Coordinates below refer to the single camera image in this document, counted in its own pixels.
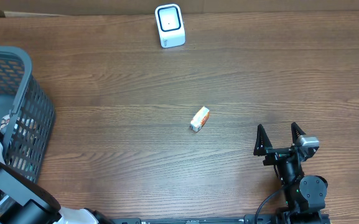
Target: beige wall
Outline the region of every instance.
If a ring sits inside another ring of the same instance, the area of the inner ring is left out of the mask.
[[[0,10],[61,15],[152,14],[177,3],[183,13],[359,10],[359,0],[0,0]]]

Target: tabletop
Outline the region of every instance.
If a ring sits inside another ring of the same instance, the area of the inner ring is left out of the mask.
[[[186,44],[162,49],[154,15],[0,19],[56,107],[39,185],[110,217],[238,217],[280,188],[257,125],[288,147],[295,121],[320,139],[302,167],[329,182],[323,213],[359,223],[359,11],[184,22]]]

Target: wooden table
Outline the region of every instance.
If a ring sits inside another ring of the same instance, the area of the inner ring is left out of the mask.
[[[0,45],[30,54],[56,106],[39,184],[111,217],[254,213],[279,188],[253,156],[257,125],[286,147],[296,121],[320,139],[302,166],[329,182],[324,213],[359,223],[359,12],[184,21],[186,44],[163,50],[153,15],[0,19]]]

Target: plastic basket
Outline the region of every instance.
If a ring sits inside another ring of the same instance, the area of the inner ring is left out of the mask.
[[[37,182],[55,121],[55,108],[31,72],[31,59],[25,51],[0,47],[2,156],[6,165]]]

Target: white and orange package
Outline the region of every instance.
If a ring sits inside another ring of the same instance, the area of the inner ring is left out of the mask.
[[[210,110],[203,106],[190,122],[190,128],[192,128],[193,131],[198,132],[203,127],[209,116]]]

